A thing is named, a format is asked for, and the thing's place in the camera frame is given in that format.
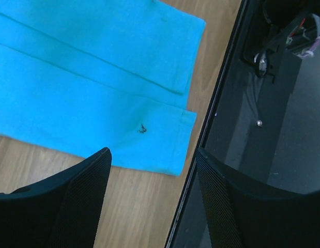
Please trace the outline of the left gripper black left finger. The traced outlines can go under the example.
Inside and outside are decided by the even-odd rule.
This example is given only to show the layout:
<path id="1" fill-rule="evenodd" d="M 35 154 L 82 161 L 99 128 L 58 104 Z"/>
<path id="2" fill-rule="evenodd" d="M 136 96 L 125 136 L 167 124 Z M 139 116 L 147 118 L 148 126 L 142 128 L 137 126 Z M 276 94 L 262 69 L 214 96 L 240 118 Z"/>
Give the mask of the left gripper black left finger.
<path id="1" fill-rule="evenodd" d="M 53 176 L 0 193 L 0 247 L 93 247 L 111 162 L 103 148 Z"/>

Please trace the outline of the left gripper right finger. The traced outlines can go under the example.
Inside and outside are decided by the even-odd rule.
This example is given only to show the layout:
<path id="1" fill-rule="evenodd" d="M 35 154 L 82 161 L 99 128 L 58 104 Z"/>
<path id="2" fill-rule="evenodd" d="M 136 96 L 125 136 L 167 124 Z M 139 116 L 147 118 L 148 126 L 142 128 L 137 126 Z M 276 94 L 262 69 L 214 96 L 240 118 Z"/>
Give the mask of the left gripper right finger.
<path id="1" fill-rule="evenodd" d="M 320 247 L 320 190 L 298 194 L 278 189 L 205 149 L 195 155 L 213 247 Z"/>

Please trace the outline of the cyan polo t shirt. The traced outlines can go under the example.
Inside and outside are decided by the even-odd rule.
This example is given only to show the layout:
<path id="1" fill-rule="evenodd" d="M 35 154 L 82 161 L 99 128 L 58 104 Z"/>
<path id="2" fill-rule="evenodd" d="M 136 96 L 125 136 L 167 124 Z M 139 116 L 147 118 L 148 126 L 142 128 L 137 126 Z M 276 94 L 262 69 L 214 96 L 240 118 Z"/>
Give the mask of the cyan polo t shirt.
<path id="1" fill-rule="evenodd" d="M 179 176 L 205 25 L 161 1 L 0 1 L 0 135 Z"/>

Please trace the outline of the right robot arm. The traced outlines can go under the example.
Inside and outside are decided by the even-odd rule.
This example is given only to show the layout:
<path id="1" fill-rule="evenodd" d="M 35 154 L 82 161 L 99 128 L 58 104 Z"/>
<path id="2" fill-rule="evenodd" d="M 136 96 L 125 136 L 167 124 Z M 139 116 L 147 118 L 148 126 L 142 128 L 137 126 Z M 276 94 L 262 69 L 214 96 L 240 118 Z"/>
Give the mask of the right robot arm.
<path id="1" fill-rule="evenodd" d="M 262 13 L 267 23 L 286 27 L 302 11 L 320 17 L 320 1 L 263 1 Z"/>

